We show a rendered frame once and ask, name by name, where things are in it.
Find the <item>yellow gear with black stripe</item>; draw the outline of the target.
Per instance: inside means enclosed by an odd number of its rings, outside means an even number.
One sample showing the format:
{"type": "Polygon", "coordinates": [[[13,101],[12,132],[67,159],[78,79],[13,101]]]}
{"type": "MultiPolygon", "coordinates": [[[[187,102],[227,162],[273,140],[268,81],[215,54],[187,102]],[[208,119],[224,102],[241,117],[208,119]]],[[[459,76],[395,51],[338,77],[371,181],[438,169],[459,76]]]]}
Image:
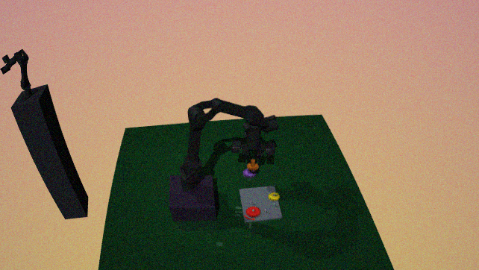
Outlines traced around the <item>yellow gear with black stripe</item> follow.
{"type": "Polygon", "coordinates": [[[279,193],[271,193],[268,195],[268,198],[271,199],[272,201],[277,201],[279,199],[279,193]],[[275,194],[275,196],[273,196],[275,194]]]}

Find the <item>purple gear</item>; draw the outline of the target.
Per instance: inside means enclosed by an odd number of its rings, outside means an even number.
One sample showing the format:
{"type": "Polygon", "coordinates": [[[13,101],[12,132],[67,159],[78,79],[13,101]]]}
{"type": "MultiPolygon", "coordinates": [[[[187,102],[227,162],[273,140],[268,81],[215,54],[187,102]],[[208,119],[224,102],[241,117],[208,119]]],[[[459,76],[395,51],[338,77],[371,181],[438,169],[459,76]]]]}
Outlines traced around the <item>purple gear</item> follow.
{"type": "Polygon", "coordinates": [[[256,170],[246,169],[243,171],[243,175],[245,175],[248,178],[254,177],[256,175],[256,170]]]}

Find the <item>orange gear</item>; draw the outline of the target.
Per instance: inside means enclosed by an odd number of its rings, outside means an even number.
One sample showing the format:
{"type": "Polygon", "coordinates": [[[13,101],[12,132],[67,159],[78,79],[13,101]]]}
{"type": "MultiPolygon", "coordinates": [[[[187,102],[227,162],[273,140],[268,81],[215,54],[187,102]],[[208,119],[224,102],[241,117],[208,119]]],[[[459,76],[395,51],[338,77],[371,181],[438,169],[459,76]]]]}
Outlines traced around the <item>orange gear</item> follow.
{"type": "Polygon", "coordinates": [[[255,163],[255,160],[251,160],[251,163],[247,165],[249,170],[257,170],[259,165],[255,163]]]}

